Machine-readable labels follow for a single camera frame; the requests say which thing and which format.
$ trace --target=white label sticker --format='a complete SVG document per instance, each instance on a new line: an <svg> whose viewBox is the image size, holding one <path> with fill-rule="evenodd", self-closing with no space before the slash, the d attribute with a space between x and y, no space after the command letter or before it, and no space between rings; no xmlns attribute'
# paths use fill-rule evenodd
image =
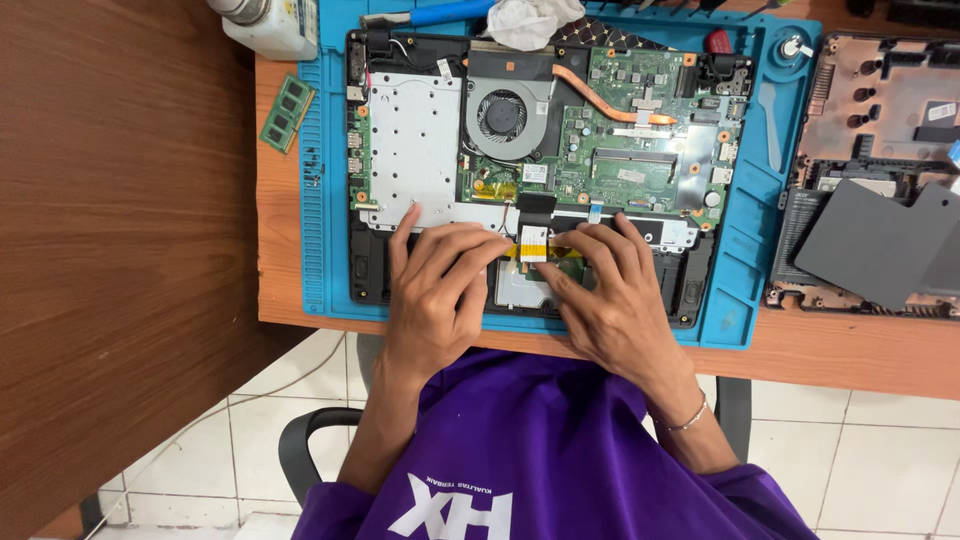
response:
<svg viewBox="0 0 960 540"><path fill-rule="evenodd" d="M532 163L523 164L523 181L533 184L546 184L546 174L548 167L546 165L534 165Z"/></svg>
<svg viewBox="0 0 960 540"><path fill-rule="evenodd" d="M317 0L303 0L303 30L306 40L317 46Z"/></svg>
<svg viewBox="0 0 960 540"><path fill-rule="evenodd" d="M643 179L647 178L647 175L643 173L638 173L636 171L628 171L627 169L620 169L616 173L616 178L620 180L626 180L627 182L636 182L637 184L643 184Z"/></svg>
<svg viewBox="0 0 960 540"><path fill-rule="evenodd" d="M437 66L440 67L440 76L444 78L445 83L453 81L453 75L450 74L450 64L446 63L446 58L437 60Z"/></svg>
<svg viewBox="0 0 960 540"><path fill-rule="evenodd" d="M941 105L940 107L934 107L927 114L926 117L933 120L939 120L941 118L946 118L948 116L956 116L957 114L957 104L947 103L946 105Z"/></svg>
<svg viewBox="0 0 960 540"><path fill-rule="evenodd" d="M546 262L546 234L546 227L523 227L520 233L520 262Z"/></svg>

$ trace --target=wooden cabinet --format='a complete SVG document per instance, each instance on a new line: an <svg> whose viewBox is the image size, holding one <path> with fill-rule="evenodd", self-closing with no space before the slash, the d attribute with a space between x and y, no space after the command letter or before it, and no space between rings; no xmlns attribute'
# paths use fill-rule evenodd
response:
<svg viewBox="0 0 960 540"><path fill-rule="evenodd" d="M196 0L0 3L0 538L311 330L257 322L253 52Z"/></svg>

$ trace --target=hand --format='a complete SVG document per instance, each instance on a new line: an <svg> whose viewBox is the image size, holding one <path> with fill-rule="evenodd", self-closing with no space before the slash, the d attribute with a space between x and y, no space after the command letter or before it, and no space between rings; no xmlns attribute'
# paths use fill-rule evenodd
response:
<svg viewBox="0 0 960 540"><path fill-rule="evenodd" d="M663 405L664 422L685 423L702 402L693 362L667 323L650 246L623 213L614 222L622 233L581 223L551 242L589 259L597 281L592 292L553 263L538 263L537 270L561 298L573 348Z"/></svg>
<svg viewBox="0 0 960 540"><path fill-rule="evenodd" d="M479 223L451 223L423 230L408 257L418 217L415 203L390 238L390 321L377 367L386 380L419 392L480 335L487 265L513 243Z"/></svg>

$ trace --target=wooden desk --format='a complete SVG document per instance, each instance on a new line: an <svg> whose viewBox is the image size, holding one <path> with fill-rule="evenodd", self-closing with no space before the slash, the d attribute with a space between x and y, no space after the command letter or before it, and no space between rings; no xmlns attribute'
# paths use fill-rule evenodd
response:
<svg viewBox="0 0 960 540"><path fill-rule="evenodd" d="M814 18L824 31L852 29L901 35L943 35L890 23L878 10L870 21L846 13L843 2L797 0L777 16ZM731 0L725 8L751 11L759 0ZM262 126L291 62L257 57L257 126ZM283 156L257 142L259 316L262 321L334 330L382 333L383 323L307 315L300 292L300 187L297 146ZM482 347L576 356L565 337L484 331ZM688 348L700 373L778 380L960 400L960 324L869 316L809 314L759 308L748 351Z"/></svg>

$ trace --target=person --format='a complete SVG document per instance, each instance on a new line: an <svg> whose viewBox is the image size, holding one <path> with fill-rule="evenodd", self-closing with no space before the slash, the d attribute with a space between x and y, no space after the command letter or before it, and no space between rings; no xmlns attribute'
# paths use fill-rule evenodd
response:
<svg viewBox="0 0 960 540"><path fill-rule="evenodd" d="M582 223L552 239L590 261L592 291L536 265L588 361L468 350L486 267L511 242L453 223L408 254L419 216L412 205L390 240L390 319L353 443L337 481L310 489L295 540L815 538L737 461L622 213L619 233Z"/></svg>

